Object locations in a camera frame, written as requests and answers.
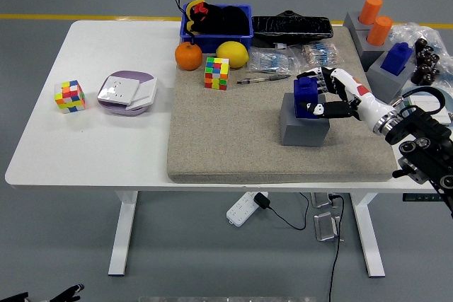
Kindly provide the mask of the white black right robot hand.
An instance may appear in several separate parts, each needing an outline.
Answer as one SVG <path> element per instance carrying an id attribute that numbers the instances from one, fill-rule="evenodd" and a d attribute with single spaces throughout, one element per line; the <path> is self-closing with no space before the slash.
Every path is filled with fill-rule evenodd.
<path id="1" fill-rule="evenodd" d="M 374 97 L 370 90 L 355 77 L 340 68 L 316 67 L 297 75 L 297 79 L 313 79 L 319 93 L 332 93 L 339 101 L 310 103 L 298 106 L 317 118 L 355 117 L 367 124 L 375 134 L 384 134 L 398 122 L 395 109 Z"/>

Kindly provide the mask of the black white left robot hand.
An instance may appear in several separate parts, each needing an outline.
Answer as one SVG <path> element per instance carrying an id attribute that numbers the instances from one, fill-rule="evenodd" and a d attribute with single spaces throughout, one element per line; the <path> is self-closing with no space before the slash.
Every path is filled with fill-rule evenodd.
<path id="1" fill-rule="evenodd" d="M 79 293 L 84 290 L 83 284 L 75 284 L 64 290 L 62 293 L 50 299 L 50 302 L 64 302 L 64 301 L 79 301 Z M 29 301 L 29 293 L 27 291 L 16 295 L 9 296 L 1 299 L 1 302 L 19 302 Z"/>

